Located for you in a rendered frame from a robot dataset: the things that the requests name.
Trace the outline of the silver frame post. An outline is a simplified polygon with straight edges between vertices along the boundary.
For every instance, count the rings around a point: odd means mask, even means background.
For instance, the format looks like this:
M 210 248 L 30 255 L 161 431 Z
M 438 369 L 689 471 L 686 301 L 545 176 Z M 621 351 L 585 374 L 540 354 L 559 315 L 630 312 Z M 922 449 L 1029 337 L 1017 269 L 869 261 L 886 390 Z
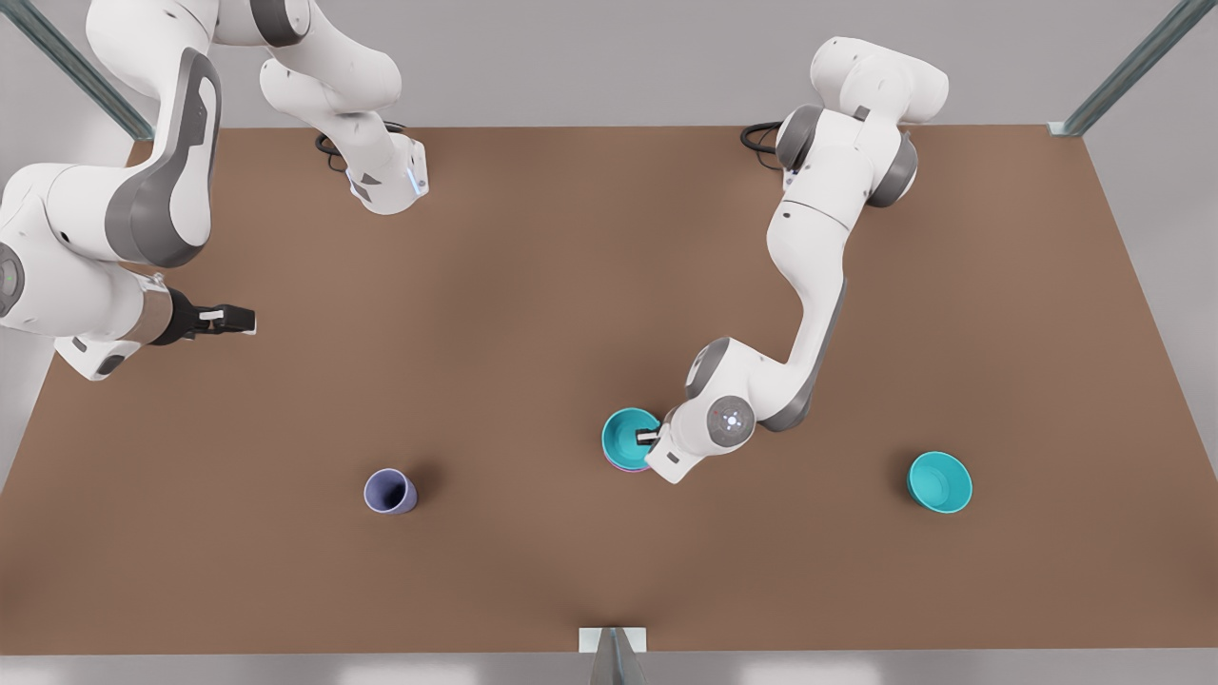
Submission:
M 644 626 L 581 626 L 580 655 L 593 655 L 590 685 L 648 685 L 637 655 L 647 652 Z
M 1052 137 L 1083 137 L 1093 126 L 1113 108 L 1114 104 L 1132 90 L 1132 87 L 1158 65 L 1170 49 L 1188 35 L 1192 27 L 1199 26 L 1206 13 L 1218 6 L 1218 0 L 1179 0 L 1169 13 L 1153 26 L 1136 48 L 1121 61 L 1106 77 L 1100 87 L 1089 95 L 1063 121 L 1047 122 L 1047 132 Z
M 0 13 L 86 93 L 134 143 L 152 143 L 153 126 L 93 66 L 30 0 L 0 0 Z

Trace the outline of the purple cup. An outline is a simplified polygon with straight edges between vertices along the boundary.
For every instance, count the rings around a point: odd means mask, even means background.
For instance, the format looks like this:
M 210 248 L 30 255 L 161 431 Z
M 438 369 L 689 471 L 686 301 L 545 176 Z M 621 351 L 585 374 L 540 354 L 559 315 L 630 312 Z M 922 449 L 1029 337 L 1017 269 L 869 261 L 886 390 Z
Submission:
M 384 468 L 371 474 L 363 488 L 365 507 L 379 516 L 403 516 L 418 505 L 418 488 L 401 470 Z

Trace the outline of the teal blue bowl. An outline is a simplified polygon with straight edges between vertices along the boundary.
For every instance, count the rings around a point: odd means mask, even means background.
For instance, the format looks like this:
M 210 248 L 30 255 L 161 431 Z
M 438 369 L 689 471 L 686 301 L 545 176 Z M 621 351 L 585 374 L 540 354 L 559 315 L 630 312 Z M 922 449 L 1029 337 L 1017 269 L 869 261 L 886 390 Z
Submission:
M 926 509 L 952 516 L 970 506 L 973 481 L 970 469 L 952 455 L 921 453 L 907 472 L 907 491 Z
M 605 457 L 609 455 L 646 457 L 650 450 L 636 444 L 635 431 L 654 427 L 661 427 L 661 421 L 657 421 L 657 416 L 646 410 L 636 407 L 619 410 L 600 429 L 600 447 Z

